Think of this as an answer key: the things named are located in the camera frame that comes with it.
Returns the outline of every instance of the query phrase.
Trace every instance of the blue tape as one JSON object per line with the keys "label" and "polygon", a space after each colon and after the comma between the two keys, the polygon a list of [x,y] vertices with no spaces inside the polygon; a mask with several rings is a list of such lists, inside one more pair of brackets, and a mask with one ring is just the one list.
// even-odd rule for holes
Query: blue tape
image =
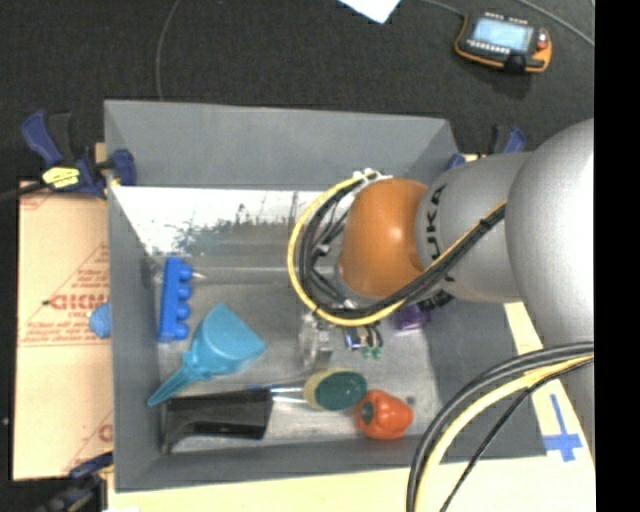
{"label": "blue tape", "polygon": [[551,395],[551,403],[556,413],[558,424],[560,425],[560,434],[542,436],[542,441],[547,451],[558,450],[560,455],[562,455],[563,462],[571,462],[576,460],[573,450],[582,448],[582,441],[580,441],[578,434],[569,434],[567,432],[567,427],[564,424],[562,413],[560,412],[558,398],[554,394]]}

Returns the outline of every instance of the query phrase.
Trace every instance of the red bell pepper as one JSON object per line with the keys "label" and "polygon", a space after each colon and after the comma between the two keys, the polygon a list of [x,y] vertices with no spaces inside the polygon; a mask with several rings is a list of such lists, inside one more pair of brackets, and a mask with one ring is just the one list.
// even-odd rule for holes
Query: red bell pepper
{"label": "red bell pepper", "polygon": [[402,400],[370,389],[356,407],[358,426],[372,439],[399,439],[413,422],[413,411]]}

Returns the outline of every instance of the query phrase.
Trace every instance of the blue funnel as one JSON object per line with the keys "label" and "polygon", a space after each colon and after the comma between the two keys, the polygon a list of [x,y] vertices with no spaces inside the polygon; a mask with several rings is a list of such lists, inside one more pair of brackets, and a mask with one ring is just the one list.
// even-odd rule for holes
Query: blue funnel
{"label": "blue funnel", "polygon": [[161,404],[198,380],[214,375],[231,375],[249,366],[266,345],[224,304],[215,306],[200,322],[190,350],[182,354],[182,366],[147,400],[153,407]]}

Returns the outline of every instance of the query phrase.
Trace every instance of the small green object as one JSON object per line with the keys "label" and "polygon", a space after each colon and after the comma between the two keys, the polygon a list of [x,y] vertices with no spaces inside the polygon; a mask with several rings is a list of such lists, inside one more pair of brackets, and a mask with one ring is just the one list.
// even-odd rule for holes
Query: small green object
{"label": "small green object", "polygon": [[374,412],[375,411],[373,410],[373,404],[371,402],[367,401],[362,404],[362,407],[360,407],[360,417],[362,418],[362,421],[364,421],[367,425],[371,423],[371,420],[373,420]]}
{"label": "small green object", "polygon": [[324,378],[316,387],[314,398],[320,407],[343,411],[355,407],[367,393],[367,381],[357,372],[339,371]]}

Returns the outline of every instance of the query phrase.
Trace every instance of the brown cardboard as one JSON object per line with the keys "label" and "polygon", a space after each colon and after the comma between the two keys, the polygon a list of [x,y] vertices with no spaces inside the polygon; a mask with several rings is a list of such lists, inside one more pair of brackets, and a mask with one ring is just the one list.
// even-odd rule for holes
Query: brown cardboard
{"label": "brown cardboard", "polygon": [[45,190],[21,199],[13,478],[63,476],[112,448],[107,206]]}

